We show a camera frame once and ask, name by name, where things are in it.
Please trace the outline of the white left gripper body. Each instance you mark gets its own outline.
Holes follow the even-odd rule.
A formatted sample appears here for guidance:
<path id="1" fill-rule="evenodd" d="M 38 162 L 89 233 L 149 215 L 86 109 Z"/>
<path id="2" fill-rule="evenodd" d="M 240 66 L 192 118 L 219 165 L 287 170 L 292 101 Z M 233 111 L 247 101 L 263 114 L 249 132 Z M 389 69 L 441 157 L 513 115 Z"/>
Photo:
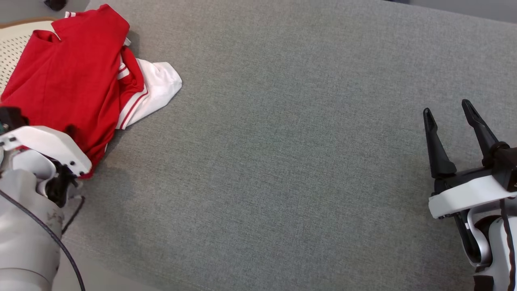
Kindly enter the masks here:
<path id="1" fill-rule="evenodd" d="M 23 126 L 0 135 L 0 147 L 11 151 L 24 146 L 70 166 L 72 173 L 83 176 L 92 169 L 92 162 L 67 134 L 48 127 Z"/>

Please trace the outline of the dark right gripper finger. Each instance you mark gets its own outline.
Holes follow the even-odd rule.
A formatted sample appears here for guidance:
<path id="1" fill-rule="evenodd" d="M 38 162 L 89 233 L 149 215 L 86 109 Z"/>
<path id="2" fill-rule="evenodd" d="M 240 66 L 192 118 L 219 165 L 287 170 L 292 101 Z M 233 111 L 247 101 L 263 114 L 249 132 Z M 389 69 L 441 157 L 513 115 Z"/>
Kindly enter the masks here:
<path id="1" fill-rule="evenodd" d="M 432 178 L 441 179 L 453 176 L 457 171 L 456 166 L 449 160 L 444 150 L 437 134 L 436 121 L 429 108 L 425 108 L 423 111 L 423 121 Z"/>
<path id="2" fill-rule="evenodd" d="M 491 148 L 499 142 L 499 140 L 469 100 L 462 100 L 462 108 L 467 122 L 476 134 L 483 155 L 482 164 L 484 167 L 491 167 L 493 165 Z"/>

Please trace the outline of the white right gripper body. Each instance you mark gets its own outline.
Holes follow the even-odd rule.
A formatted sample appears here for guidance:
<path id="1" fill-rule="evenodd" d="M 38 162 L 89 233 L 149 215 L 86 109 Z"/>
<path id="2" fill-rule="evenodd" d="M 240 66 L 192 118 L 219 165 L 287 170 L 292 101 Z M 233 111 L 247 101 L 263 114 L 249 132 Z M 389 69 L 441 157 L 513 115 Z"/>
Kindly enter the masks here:
<path id="1" fill-rule="evenodd" d="M 450 217 L 463 210 L 492 203 L 503 198 L 517 198 L 517 186 L 506 188 L 487 167 L 457 173 L 444 173 L 431 167 L 434 192 L 428 207 L 434 219 Z"/>

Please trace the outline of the red shorts with white stripes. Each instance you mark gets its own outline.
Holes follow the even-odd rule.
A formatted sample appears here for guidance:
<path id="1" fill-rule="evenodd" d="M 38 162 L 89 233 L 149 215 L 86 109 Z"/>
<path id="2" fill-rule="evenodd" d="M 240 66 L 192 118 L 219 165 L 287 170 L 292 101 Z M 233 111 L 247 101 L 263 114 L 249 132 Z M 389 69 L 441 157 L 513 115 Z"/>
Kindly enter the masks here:
<path id="1" fill-rule="evenodd" d="M 123 48 L 128 22 L 109 5 L 35 30 L 0 98 L 33 126 L 72 134 L 96 167 L 114 136 L 120 113 L 142 90 L 134 55 Z"/>

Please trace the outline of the white perforated laundry basket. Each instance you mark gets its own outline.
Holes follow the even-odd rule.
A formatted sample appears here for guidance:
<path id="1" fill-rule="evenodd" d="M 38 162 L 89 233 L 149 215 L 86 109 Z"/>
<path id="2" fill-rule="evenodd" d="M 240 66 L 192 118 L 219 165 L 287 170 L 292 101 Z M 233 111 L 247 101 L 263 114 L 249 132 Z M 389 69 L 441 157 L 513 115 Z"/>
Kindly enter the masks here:
<path id="1" fill-rule="evenodd" d="M 0 23 L 0 96 L 27 45 L 33 31 L 54 31 L 51 23 L 56 18 L 29 18 Z"/>

